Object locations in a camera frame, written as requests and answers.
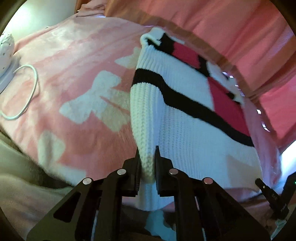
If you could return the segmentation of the white red black knit sweater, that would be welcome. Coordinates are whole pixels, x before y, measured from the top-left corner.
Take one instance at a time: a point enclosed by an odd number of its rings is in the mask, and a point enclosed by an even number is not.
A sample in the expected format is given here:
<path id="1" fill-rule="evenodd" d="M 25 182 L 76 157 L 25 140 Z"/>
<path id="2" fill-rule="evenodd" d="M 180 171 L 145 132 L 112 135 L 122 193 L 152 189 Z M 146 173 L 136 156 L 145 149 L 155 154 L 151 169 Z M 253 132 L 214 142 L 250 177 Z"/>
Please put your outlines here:
<path id="1" fill-rule="evenodd" d="M 154 211 L 173 202 L 156 190 L 156 150 L 191 178 L 257 191 L 262 170 L 235 79 L 160 28 L 142 35 L 140 43 L 130 90 L 132 133 L 142 163 L 133 205 Z"/>

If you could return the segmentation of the pink bow-pattern blanket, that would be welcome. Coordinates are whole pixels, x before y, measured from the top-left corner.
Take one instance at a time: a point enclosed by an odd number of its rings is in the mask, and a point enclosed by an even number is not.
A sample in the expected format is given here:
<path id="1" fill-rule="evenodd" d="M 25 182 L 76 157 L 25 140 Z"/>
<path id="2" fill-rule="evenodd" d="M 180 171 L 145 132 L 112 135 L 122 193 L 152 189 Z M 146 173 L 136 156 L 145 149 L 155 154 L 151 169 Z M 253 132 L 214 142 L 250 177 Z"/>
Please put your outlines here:
<path id="1" fill-rule="evenodd" d="M 77 185 L 105 178 L 138 151 L 132 133 L 130 90 L 152 27 L 119 18 L 75 16 L 22 39 L 15 47 L 22 69 L 1 94 L 1 127 L 48 174 Z M 254 104 L 244 114 L 262 177 L 281 176 L 278 151 Z M 226 189 L 236 200 L 257 191 Z"/>

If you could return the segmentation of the folded pink cloth by curtain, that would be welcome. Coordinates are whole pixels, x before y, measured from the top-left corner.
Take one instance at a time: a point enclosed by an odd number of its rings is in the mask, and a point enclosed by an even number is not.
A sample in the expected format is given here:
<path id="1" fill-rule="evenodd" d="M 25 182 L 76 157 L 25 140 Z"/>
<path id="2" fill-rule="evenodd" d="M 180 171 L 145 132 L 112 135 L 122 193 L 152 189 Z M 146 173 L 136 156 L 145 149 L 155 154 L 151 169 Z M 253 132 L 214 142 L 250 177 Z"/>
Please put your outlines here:
<path id="1" fill-rule="evenodd" d="M 77 1 L 75 11 L 77 16 L 105 17 L 107 0 Z"/>

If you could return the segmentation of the pink curtain with tan hem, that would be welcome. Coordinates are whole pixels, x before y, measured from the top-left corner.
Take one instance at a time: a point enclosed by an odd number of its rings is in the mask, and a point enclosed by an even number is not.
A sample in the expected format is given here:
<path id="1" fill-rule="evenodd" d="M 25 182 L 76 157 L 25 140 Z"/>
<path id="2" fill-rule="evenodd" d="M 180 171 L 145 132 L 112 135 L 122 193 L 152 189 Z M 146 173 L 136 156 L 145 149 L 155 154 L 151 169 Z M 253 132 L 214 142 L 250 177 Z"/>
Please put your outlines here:
<path id="1" fill-rule="evenodd" d="M 235 76 L 279 148 L 295 140 L 295 34 L 276 1 L 108 1 L 105 16 L 176 34 Z"/>

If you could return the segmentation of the white dotted night lamp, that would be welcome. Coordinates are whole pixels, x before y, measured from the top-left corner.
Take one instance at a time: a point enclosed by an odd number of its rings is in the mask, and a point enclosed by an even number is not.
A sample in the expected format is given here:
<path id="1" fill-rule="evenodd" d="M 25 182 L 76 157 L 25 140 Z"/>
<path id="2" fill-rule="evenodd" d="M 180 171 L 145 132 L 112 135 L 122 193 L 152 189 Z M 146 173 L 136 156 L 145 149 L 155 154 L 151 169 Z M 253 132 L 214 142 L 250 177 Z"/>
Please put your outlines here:
<path id="1" fill-rule="evenodd" d="M 1 34 L 0 53 L 0 93 L 9 85 L 14 77 L 14 71 L 19 67 L 19 57 L 14 54 L 15 41 L 12 34 L 3 32 Z"/>

